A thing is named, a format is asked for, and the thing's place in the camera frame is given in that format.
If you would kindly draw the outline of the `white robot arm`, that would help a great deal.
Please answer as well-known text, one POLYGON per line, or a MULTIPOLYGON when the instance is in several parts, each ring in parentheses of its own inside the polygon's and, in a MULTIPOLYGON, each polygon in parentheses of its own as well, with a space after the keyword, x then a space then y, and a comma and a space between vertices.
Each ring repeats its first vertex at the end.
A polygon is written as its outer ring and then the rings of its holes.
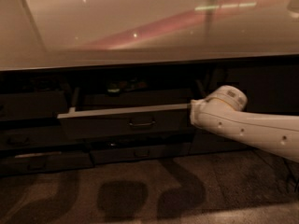
POLYGON ((221 86, 191 100, 191 124, 210 133, 299 162, 299 117, 244 112, 247 96, 221 86))

